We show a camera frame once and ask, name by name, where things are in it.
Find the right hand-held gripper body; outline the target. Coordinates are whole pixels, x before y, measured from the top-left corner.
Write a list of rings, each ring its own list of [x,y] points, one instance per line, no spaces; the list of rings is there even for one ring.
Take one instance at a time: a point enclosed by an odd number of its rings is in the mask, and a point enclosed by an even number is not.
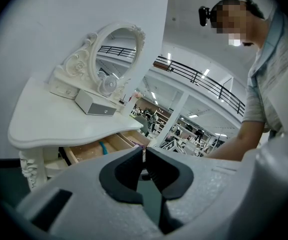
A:
[[[167,141],[164,142],[163,144],[160,145],[160,148],[165,149],[170,152],[177,152],[177,153],[181,153],[184,155],[187,154],[176,139],[173,139],[170,142],[167,142]]]

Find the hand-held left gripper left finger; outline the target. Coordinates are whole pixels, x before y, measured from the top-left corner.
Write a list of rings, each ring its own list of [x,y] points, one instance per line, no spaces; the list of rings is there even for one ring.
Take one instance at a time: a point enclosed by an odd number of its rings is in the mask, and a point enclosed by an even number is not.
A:
[[[143,204],[143,196],[137,192],[142,170],[143,149],[137,147],[106,164],[99,173],[99,181],[106,193],[117,202]]]

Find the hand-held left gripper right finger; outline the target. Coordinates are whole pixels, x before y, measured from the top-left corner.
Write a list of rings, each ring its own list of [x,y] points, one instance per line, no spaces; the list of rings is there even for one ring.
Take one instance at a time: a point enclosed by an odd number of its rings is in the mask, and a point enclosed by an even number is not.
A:
[[[153,148],[146,149],[145,165],[155,186],[167,200],[181,198],[193,182],[190,167]]]

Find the table drawer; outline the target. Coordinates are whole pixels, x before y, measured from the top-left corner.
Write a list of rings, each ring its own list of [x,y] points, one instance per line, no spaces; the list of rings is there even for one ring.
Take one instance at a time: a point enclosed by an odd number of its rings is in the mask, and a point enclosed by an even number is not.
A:
[[[135,131],[134,130],[132,130],[132,131],[130,130],[130,131],[120,132],[117,135],[120,136],[124,141],[126,141],[132,147],[137,145],[137,144],[134,144],[132,141],[145,144],[146,147],[150,143],[150,140],[147,137],[145,137],[144,135],[142,135],[140,132],[138,132],[136,130]]]
[[[130,144],[124,141],[120,136],[118,136],[117,134],[113,134],[113,135],[107,136],[105,138],[102,138],[97,141],[84,144],[81,146],[78,145],[78,146],[72,146],[72,147],[71,146],[64,147],[63,150],[70,164],[73,165],[84,160],[89,160],[89,159],[99,158],[101,156],[104,156],[99,142],[104,142],[108,150],[108,154],[133,148]]]

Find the white dressing table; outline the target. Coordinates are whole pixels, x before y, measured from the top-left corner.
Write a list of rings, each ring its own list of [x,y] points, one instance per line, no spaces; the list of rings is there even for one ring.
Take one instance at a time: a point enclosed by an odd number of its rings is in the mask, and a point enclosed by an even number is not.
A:
[[[44,161],[54,158],[59,147],[85,145],[141,127],[118,112],[114,116],[86,115],[75,101],[52,94],[48,84],[31,77],[15,106],[8,140],[19,150],[22,174],[32,191],[47,181]]]

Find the person's right forearm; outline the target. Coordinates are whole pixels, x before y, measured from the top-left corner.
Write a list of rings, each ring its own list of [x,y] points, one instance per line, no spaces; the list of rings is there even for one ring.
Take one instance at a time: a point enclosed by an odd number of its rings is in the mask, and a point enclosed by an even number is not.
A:
[[[264,122],[242,122],[237,136],[229,139],[219,148],[209,153],[206,158],[240,162],[246,152],[257,148],[264,128]]]

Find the long white shelf rack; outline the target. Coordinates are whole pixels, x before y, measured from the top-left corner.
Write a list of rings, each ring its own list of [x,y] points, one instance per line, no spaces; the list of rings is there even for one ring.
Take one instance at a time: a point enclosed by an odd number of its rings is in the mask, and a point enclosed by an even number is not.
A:
[[[212,135],[201,129],[190,131],[177,123],[172,126],[161,144],[172,141],[173,139],[178,141],[187,155],[204,157],[219,148],[228,137],[222,133]]]

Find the black railing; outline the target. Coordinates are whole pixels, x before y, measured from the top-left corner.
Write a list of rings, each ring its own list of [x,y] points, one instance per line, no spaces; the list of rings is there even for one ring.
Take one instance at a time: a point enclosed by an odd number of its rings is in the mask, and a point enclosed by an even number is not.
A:
[[[190,83],[206,89],[211,94],[215,95],[215,97],[220,101],[223,101],[229,105],[238,115],[244,115],[245,104],[239,98],[237,98],[223,85],[219,84],[198,70],[162,56],[158,56],[155,59],[153,66],[170,73],[175,73],[189,80]]]

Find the white grey jewelry box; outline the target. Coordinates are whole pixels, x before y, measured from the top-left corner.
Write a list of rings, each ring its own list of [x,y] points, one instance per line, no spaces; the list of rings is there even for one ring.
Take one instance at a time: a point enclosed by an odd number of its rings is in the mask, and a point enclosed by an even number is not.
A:
[[[79,91],[75,102],[86,115],[111,117],[117,110],[112,102],[84,90]]]

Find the small white desk fan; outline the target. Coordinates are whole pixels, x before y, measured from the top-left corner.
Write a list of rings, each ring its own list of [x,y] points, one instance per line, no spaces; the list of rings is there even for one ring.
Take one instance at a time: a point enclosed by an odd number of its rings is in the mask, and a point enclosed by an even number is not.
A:
[[[117,88],[117,79],[112,75],[105,76],[99,87],[98,91],[104,96],[110,96]]]

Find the person's striped grey shirt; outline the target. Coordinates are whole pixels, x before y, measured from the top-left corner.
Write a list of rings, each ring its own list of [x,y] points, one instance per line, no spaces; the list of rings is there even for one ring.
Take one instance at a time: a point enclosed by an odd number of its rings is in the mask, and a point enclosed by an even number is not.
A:
[[[288,132],[288,18],[280,9],[248,74],[245,122],[262,122],[270,137]]]

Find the white ornate oval mirror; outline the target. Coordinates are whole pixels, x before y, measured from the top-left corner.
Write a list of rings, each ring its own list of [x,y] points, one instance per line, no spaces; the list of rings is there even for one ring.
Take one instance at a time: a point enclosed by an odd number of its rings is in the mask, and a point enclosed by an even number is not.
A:
[[[98,91],[102,79],[95,68],[95,59],[100,48],[103,47],[106,37],[115,30],[127,30],[133,34],[136,49],[130,69],[117,80],[116,90],[110,96],[104,96]],[[126,22],[109,24],[98,33],[89,33],[81,48],[69,55],[62,64],[55,67],[49,80],[49,91],[60,97],[73,100],[80,90],[84,90],[118,101],[122,97],[125,84],[131,80],[130,74],[136,70],[144,47],[145,37],[144,31],[140,27]]]

